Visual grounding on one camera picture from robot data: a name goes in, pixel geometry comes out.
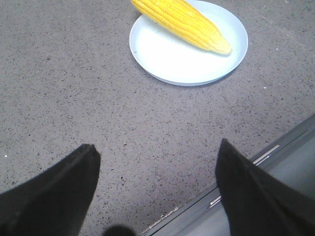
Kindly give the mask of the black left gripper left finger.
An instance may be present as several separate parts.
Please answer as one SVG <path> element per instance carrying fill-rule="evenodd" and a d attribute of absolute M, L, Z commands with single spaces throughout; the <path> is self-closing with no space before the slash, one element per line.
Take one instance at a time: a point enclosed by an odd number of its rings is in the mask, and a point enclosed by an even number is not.
<path fill-rule="evenodd" d="M 53 167 L 0 195 L 2 236 L 77 236 L 93 199 L 100 154 L 83 144 Z"/>

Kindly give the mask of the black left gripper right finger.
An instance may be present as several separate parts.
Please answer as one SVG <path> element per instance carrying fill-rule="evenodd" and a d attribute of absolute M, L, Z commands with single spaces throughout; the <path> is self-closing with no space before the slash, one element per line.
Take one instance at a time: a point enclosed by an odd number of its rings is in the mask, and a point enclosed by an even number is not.
<path fill-rule="evenodd" d="M 215 169 L 232 236 L 313 236 L 315 202 L 281 183 L 223 138 Z"/>

